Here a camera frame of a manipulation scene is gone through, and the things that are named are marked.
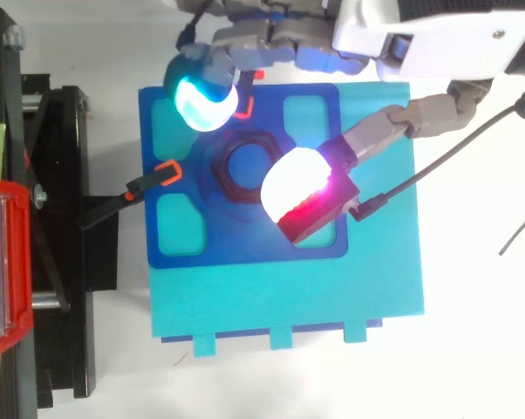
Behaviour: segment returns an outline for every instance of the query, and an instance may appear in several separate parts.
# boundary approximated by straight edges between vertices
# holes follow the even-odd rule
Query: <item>wire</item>
[[[471,133],[468,137],[466,137],[464,140],[459,142],[456,146],[451,148],[448,152],[446,152],[444,155],[442,155],[439,159],[431,163],[429,166],[421,170],[416,175],[409,178],[407,181],[402,182],[399,186],[397,186],[394,189],[389,190],[385,194],[379,194],[377,196],[374,196],[373,198],[365,201],[364,203],[360,203],[359,206],[356,208],[350,209],[350,214],[354,217],[356,221],[363,221],[368,216],[374,214],[378,210],[380,210],[382,207],[388,204],[389,200],[394,198],[396,195],[404,192],[406,189],[410,188],[411,186],[415,185],[417,182],[419,182],[421,179],[429,175],[431,172],[433,172],[436,168],[441,166],[443,163],[450,160],[452,157],[457,155],[465,146],[470,144],[473,140],[478,138],[480,135],[488,131],[489,128],[491,128],[493,125],[495,125],[500,120],[503,120],[510,114],[512,114],[515,111],[515,106],[510,106],[504,111],[496,114],[493,118],[491,118],[489,121],[487,121],[485,124],[483,124],[481,127],[476,129],[473,133]]]
[[[473,133],[471,133],[468,137],[466,137],[464,140],[459,142],[456,146],[451,148],[448,152],[446,152],[444,155],[442,155],[439,159],[431,163],[429,166],[421,170],[416,175],[412,176],[407,181],[401,183],[399,186],[397,186],[394,189],[391,189],[390,191],[385,193],[386,199],[394,198],[396,195],[398,195],[400,192],[410,188],[411,186],[415,185],[417,182],[419,182],[421,179],[429,175],[431,172],[433,172],[436,168],[441,166],[443,163],[457,155],[465,146],[470,144],[473,140],[478,138],[480,135],[488,131],[489,128],[491,128],[493,125],[495,125],[500,120],[503,120],[510,114],[512,114],[515,111],[514,106],[510,106],[504,111],[496,114],[492,119],[490,119],[488,122],[483,124],[481,127],[476,129]]]
[[[199,8],[196,10],[193,16],[193,20],[191,20],[191,25],[196,26],[196,24],[199,23],[199,20],[201,20],[202,15],[206,13],[208,8],[212,5],[212,2],[214,0],[204,0],[202,4],[199,6]]]
[[[508,248],[510,247],[510,245],[516,240],[517,237],[519,237],[521,235],[521,233],[524,231],[525,229],[525,222],[522,223],[522,225],[518,228],[518,230],[516,231],[515,234],[513,234],[513,236],[507,241],[507,243],[503,246],[503,248],[501,249],[501,251],[499,252],[499,256],[503,256],[505,254],[505,252],[508,250]]]
[[[191,45],[196,40],[196,25],[201,20],[202,15],[206,13],[208,8],[212,5],[214,0],[204,0],[199,8],[194,13],[193,19],[190,23],[188,23],[185,28],[183,28],[183,31],[179,34],[179,37],[177,38],[177,43],[175,43],[175,48],[177,48],[177,51],[181,51],[181,48],[185,45]]]

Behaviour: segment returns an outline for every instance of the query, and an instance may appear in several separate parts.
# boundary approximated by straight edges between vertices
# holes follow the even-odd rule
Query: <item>white table surface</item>
[[[161,84],[190,19],[172,1],[0,0],[26,29],[23,72],[48,72],[53,87],[79,86],[91,98],[93,194],[118,194],[141,174],[137,91]],[[204,17],[198,39],[227,24]],[[371,67],[352,80],[374,78]],[[294,79],[349,78],[290,65],[267,72],[267,82]],[[419,82],[412,95],[445,86]],[[472,127],[524,89],[525,79],[501,76]],[[472,127],[416,141],[416,168]],[[40,419],[525,418],[525,232],[497,255],[525,218],[525,121],[508,118],[418,191],[426,315],[386,319],[365,344],[304,333],[295,349],[271,352],[268,337],[225,339],[207,359],[194,358],[191,342],[151,338],[144,209],[125,210],[119,289],[93,299],[96,390],[77,401],[55,392]]]

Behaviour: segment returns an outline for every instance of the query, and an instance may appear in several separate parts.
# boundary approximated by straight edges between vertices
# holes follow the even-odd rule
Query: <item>white glowing fingertip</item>
[[[311,148],[294,148],[269,171],[262,183],[261,202],[273,222],[309,196],[324,189],[331,166]]]

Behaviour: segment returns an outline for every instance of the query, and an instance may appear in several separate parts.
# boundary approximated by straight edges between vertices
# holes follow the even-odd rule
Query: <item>cyan glowing fingertip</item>
[[[235,86],[221,102],[208,99],[197,87],[184,78],[177,85],[174,104],[187,125],[206,133],[223,126],[237,110],[239,98]]]
[[[294,148],[264,178],[261,202],[275,223],[314,193],[326,188],[331,166],[311,148]]]

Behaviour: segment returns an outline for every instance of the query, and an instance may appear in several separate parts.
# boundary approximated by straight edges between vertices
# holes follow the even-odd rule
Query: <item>screw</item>
[[[19,24],[13,24],[7,28],[3,37],[4,45],[13,50],[14,52],[20,52],[26,46],[26,34],[24,28]]]
[[[90,112],[90,98],[88,96],[81,96],[78,104],[81,112]]]
[[[34,193],[32,194],[34,206],[40,210],[44,207],[44,203],[47,201],[47,192],[44,191],[42,185],[38,184],[34,187]]]

